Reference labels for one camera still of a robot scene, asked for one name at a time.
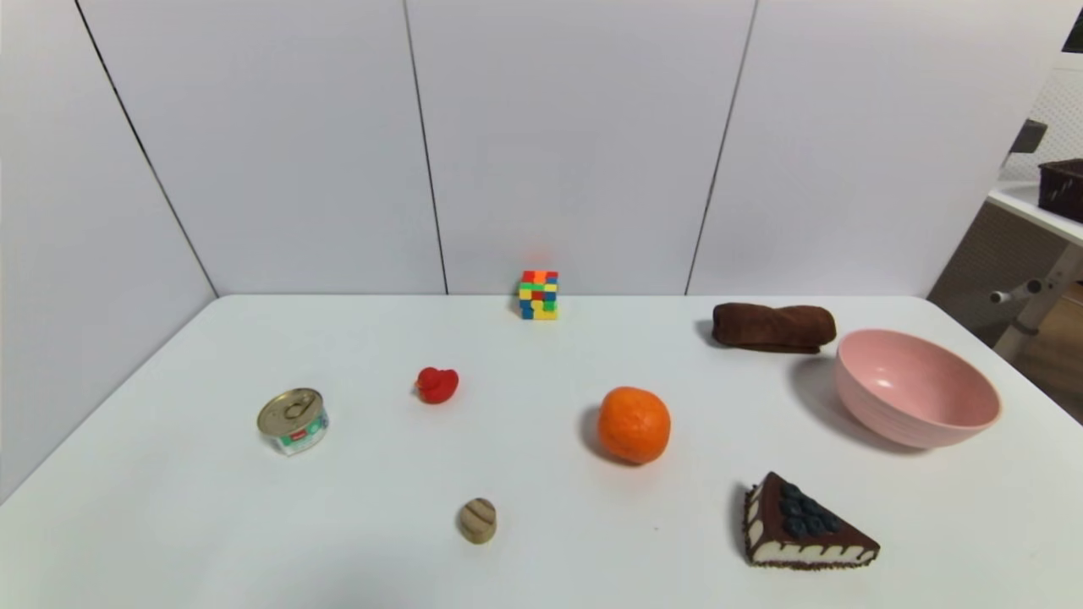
brown towel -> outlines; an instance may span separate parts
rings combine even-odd
[[[715,340],[730,347],[782,353],[819,353],[835,339],[835,318],[820,307],[727,302],[715,307]]]

wooden floor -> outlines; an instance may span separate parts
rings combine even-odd
[[[1057,302],[1016,367],[1083,425],[1083,286]]]

rubber duck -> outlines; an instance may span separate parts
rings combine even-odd
[[[427,404],[446,402],[459,387],[459,373],[453,370],[428,367],[417,375],[417,394]]]

orange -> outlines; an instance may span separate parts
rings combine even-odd
[[[669,410],[657,396],[635,387],[617,387],[602,400],[598,439],[614,455],[650,463],[669,443]]]

pink bowl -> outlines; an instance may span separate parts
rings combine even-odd
[[[887,329],[850,333],[838,346],[843,403],[889,440],[934,449],[966,440],[1001,416],[996,390],[958,355]]]

